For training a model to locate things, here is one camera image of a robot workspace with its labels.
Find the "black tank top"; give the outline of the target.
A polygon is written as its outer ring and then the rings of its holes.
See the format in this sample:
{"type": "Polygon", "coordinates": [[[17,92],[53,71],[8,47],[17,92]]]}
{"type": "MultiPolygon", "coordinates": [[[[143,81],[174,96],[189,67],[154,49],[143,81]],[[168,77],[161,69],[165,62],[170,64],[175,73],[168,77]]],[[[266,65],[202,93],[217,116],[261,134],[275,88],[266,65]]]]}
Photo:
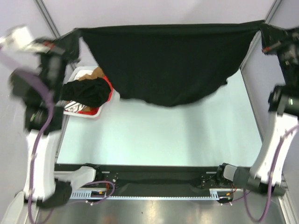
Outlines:
{"type": "Polygon", "coordinates": [[[224,86],[239,70],[262,23],[133,25],[79,31],[122,99],[174,107],[199,101],[224,86]]]}

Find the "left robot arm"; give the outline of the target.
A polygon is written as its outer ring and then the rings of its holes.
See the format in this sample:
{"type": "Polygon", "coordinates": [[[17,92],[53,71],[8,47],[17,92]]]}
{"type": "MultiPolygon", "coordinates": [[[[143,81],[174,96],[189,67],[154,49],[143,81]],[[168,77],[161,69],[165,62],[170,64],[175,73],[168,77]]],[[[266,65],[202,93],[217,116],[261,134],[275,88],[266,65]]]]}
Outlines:
{"type": "Polygon", "coordinates": [[[27,26],[16,26],[0,39],[1,50],[12,49],[39,56],[38,69],[15,69],[10,78],[12,95],[25,106],[24,129],[28,133],[28,169],[24,200],[43,209],[66,205],[73,191],[91,184],[99,186],[103,174],[85,165],[59,180],[54,176],[57,142],[64,108],[59,104],[68,64],[79,58],[77,31],[57,39],[34,38],[27,26]]]}

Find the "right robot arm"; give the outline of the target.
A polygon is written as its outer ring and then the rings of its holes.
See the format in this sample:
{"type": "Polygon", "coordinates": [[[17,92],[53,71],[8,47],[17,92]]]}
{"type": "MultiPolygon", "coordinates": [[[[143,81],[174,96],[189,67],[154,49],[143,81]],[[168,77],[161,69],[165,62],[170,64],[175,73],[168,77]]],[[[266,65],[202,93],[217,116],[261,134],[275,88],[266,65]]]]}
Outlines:
{"type": "Polygon", "coordinates": [[[260,152],[250,168],[223,163],[215,181],[220,187],[233,184],[261,195],[283,196],[282,167],[299,129],[299,29],[261,27],[262,52],[276,55],[285,80],[269,95],[269,125],[260,152]]]}

